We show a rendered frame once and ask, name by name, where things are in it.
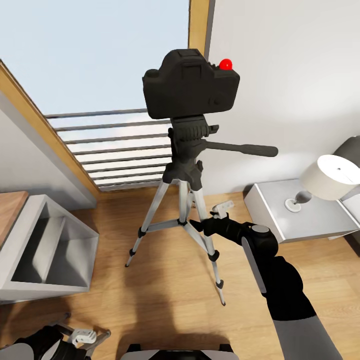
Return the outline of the digital camera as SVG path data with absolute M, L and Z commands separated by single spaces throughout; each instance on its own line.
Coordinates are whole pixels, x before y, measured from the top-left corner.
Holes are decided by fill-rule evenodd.
M 148 115 L 153 120 L 226 112 L 233 108 L 240 75 L 229 58 L 218 66 L 197 48 L 174 49 L 159 69 L 142 77 Z

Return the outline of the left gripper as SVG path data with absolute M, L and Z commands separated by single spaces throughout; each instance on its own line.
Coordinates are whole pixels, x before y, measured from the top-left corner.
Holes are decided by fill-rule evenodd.
M 86 356 L 87 350 L 82 348 L 76 348 L 72 344 L 68 343 L 67 349 L 62 360 L 92 360 L 90 356 Z

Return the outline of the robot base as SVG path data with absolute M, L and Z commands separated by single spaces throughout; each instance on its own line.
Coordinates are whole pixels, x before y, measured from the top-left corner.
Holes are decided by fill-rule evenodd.
M 219 349 L 141 351 L 140 344 L 131 344 L 120 360 L 240 360 L 230 344 L 220 344 Z

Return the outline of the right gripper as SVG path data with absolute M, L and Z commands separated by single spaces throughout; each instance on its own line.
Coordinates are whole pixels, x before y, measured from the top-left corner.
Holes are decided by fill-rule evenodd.
M 217 213 L 210 211 L 210 214 L 214 216 Z M 207 237 L 214 234 L 219 234 L 222 237 L 229 239 L 227 236 L 227 231 L 230 224 L 232 224 L 234 220 L 229 218 L 228 212 L 226 215 L 227 216 L 223 219 L 211 217 L 209 219 L 203 220 L 201 223 L 190 219 L 189 223 L 192 224 L 198 232 L 203 232 L 203 234 Z

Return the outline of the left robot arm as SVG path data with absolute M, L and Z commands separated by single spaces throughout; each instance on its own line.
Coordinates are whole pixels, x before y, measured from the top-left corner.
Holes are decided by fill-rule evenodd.
M 53 326 L 44 326 L 36 334 L 20 337 L 13 345 L 0 349 L 0 360 L 92 360 L 87 350 L 77 348 L 78 343 L 94 343 L 93 329 L 77 328 L 67 341 L 64 334 Z

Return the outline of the camera tripod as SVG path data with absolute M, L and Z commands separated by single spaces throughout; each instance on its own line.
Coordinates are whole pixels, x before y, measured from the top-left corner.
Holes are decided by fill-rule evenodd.
M 194 226 L 189 223 L 188 216 L 191 210 L 192 202 L 194 208 L 197 208 L 200 223 L 209 219 L 207 216 L 203 191 L 202 191 L 202 171 L 203 162 L 198 160 L 195 164 L 195 158 L 199 156 L 201 151 L 205 149 L 216 149 L 225 151 L 236 151 L 242 154 L 276 157 L 279 149 L 275 146 L 254 145 L 254 144 L 228 144 L 211 142 L 202 139 L 203 136 L 209 137 L 209 134 L 216 134 L 219 129 L 219 124 L 208 125 L 204 114 L 173 117 L 170 118 L 172 127 L 168 128 L 168 137 L 171 143 L 172 162 L 167 163 L 162 180 L 154 196 L 151 207 L 147 213 L 143 225 L 138 230 L 138 239 L 135 246 L 130 249 L 130 258 L 126 267 L 132 257 L 135 255 L 138 245 L 143 236 L 148 232 L 174 228 L 182 226 L 186 232 L 205 250 L 209 259 L 212 261 L 212 267 L 216 277 L 216 286 L 219 289 L 222 305 L 226 305 L 223 297 L 222 288 L 224 281 L 220 279 L 217 259 L 219 258 L 219 251 L 214 249 L 212 235 L 204 238 L 199 234 Z M 166 190 L 174 178 L 179 179 L 179 218 L 150 224 Z

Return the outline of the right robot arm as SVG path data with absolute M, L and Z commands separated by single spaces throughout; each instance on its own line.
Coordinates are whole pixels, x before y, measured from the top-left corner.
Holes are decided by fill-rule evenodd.
M 272 317 L 284 360 L 344 360 L 303 292 L 298 270 L 276 256 L 278 241 L 271 229 L 229 218 L 232 200 L 212 208 L 213 217 L 189 223 L 207 237 L 219 234 L 243 247 L 255 281 Z

